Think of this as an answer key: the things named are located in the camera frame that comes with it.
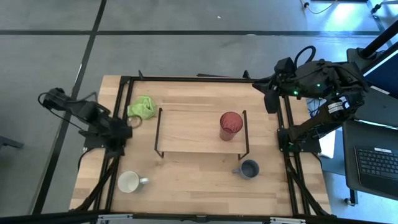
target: laptop keyboard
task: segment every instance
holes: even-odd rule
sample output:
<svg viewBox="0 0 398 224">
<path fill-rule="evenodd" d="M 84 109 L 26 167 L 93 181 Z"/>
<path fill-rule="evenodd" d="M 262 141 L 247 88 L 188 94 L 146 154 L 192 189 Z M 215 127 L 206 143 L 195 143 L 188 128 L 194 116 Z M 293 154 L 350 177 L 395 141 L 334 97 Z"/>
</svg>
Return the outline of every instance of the laptop keyboard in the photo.
<svg viewBox="0 0 398 224">
<path fill-rule="evenodd" d="M 398 180 L 398 154 L 355 147 L 359 172 Z"/>
</svg>

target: gray mug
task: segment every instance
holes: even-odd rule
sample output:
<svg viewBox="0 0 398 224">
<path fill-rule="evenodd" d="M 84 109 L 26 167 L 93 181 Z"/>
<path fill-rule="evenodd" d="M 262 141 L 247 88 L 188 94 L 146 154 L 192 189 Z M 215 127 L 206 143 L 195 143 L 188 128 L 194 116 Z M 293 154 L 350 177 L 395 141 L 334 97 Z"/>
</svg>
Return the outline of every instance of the gray mug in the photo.
<svg viewBox="0 0 398 224">
<path fill-rule="evenodd" d="M 240 174 L 243 179 L 250 180 L 260 173 L 260 167 L 257 162 L 248 159 L 244 161 L 239 168 L 232 170 L 232 173 Z"/>
</svg>

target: mug handle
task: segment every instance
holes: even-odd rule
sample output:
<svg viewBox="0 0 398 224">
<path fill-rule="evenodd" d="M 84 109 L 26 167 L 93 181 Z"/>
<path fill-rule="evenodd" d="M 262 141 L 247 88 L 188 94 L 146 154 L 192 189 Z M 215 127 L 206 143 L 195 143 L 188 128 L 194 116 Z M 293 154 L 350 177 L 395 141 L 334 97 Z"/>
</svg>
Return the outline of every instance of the mug handle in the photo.
<svg viewBox="0 0 398 224">
<path fill-rule="evenodd" d="M 140 183 L 142 183 L 142 184 L 148 184 L 149 183 L 149 179 L 148 178 L 141 178 L 141 179 L 139 179 L 139 182 Z"/>
</svg>

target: white ceramic mug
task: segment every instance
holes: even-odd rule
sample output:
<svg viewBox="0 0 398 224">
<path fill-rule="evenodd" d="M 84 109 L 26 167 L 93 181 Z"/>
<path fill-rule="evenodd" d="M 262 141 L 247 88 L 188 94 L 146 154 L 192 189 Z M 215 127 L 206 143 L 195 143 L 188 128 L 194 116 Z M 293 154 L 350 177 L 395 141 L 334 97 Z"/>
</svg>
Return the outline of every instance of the white ceramic mug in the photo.
<svg viewBox="0 0 398 224">
<path fill-rule="evenodd" d="M 118 179 L 118 187 L 124 193 L 131 193 L 144 184 L 148 184 L 149 179 L 146 177 L 139 177 L 139 175 L 133 171 L 127 171 L 122 173 Z"/>
</svg>

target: red plastic cup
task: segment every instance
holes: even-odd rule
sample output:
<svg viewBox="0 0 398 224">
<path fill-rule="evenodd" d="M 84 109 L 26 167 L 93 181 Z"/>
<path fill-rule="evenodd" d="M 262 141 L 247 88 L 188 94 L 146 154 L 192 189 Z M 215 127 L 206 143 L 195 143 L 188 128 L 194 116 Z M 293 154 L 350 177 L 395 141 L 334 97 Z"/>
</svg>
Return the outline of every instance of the red plastic cup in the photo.
<svg viewBox="0 0 398 224">
<path fill-rule="evenodd" d="M 242 127 L 242 117 L 235 112 L 227 112 L 220 118 L 220 138 L 224 141 L 229 141 Z"/>
</svg>

